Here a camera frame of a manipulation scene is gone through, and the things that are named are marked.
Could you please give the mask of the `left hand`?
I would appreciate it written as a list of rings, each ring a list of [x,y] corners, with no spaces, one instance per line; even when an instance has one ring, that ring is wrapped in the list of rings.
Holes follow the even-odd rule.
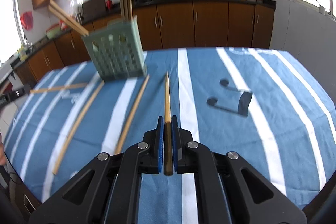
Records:
[[[2,136],[0,135],[0,166],[4,166],[7,162],[4,145],[2,143]]]

